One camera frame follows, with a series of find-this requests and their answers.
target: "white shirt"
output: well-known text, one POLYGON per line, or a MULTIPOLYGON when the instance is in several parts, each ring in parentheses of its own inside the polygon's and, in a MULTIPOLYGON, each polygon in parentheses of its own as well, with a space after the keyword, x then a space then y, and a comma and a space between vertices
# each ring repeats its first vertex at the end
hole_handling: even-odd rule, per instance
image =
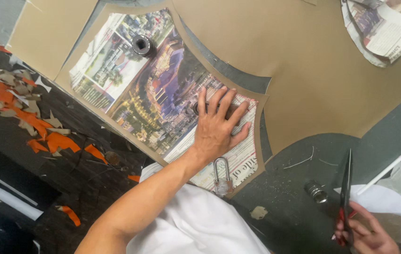
MULTIPOLYGON (((140 182, 163 167, 154 163, 140 182)), ((214 194, 185 184, 146 229, 127 245, 127 254, 269 254, 235 208, 214 194)))

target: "newspaper photo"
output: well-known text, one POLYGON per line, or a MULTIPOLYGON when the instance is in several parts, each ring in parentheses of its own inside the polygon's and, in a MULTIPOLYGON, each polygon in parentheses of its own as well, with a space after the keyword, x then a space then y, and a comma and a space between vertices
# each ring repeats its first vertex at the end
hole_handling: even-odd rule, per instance
MULTIPOLYGON (((168 163, 194 142, 198 117, 192 107, 200 89, 207 89, 209 100, 223 86, 186 47, 167 9, 141 15, 111 13, 69 74, 75 92, 168 163), (132 40, 139 34, 152 39, 155 57, 143 58, 133 51, 132 40)), ((258 101, 237 95, 232 103, 245 100, 248 111, 232 134, 251 122, 249 135, 224 155, 234 186, 258 168, 254 145, 258 101)), ((225 175, 224 166, 219 165, 218 172, 225 175)), ((213 190, 213 164, 191 182, 213 190)))
POLYGON ((364 57, 386 67, 401 56, 401 0, 343 0, 350 37, 364 57))

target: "padlock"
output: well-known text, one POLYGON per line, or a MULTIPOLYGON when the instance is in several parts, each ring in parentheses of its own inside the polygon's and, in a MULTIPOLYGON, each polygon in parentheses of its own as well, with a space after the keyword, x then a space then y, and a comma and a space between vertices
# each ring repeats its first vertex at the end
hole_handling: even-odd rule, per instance
POLYGON ((214 163, 213 163, 213 167, 214 167, 214 190, 215 190, 216 195, 222 197, 227 193, 232 193, 233 185, 232 185, 231 179, 230 179, 230 173, 229 173, 227 159, 224 157, 219 157, 218 159, 215 159, 214 163), (221 160, 223 160, 225 163, 225 171, 226 171, 225 179, 219 178, 219 176, 218 176, 217 163, 221 160))

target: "hand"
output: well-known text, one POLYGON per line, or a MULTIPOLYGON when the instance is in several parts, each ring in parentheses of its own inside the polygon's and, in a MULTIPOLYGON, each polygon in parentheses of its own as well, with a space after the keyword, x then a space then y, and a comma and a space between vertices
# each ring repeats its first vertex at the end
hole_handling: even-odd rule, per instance
POLYGON ((226 112, 231 101, 237 94, 237 90, 232 89, 227 92, 226 86, 219 89, 209 101, 208 114, 205 112, 205 94, 206 89, 202 87, 198 102, 199 122, 195 132, 194 144, 191 146, 191 149, 195 150, 198 159, 204 164, 208 164, 243 141, 249 133, 250 122, 244 124, 237 135, 231 136, 233 127, 246 113, 249 102, 245 101, 241 103, 229 120, 226 120, 226 112), (224 98, 216 113, 218 103, 223 96, 224 98))
MULTIPOLYGON (((360 254, 399 254, 399 248, 395 241, 386 233, 384 228, 380 225, 378 220, 363 206, 356 202, 350 201, 349 204, 352 209, 360 213, 365 219, 368 220, 370 226, 373 228, 369 231, 360 222, 349 219, 349 227, 354 234, 354 248, 360 254)), ((337 223, 337 230, 335 236, 339 239, 344 237, 347 239, 348 233, 343 231, 344 222, 339 220, 337 223)))

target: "forearm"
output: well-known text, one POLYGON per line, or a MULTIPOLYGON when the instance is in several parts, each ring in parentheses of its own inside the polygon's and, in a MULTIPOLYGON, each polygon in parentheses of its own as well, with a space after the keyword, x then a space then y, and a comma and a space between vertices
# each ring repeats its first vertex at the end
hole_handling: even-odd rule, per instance
POLYGON ((120 237, 126 244, 146 228, 175 193, 209 163, 198 158, 196 153, 196 150, 188 149, 179 159, 136 185, 114 202, 97 219, 78 250, 84 249, 84 253, 87 251, 95 253, 88 245, 92 245, 95 241, 97 244, 93 246, 98 246, 104 237, 120 237))

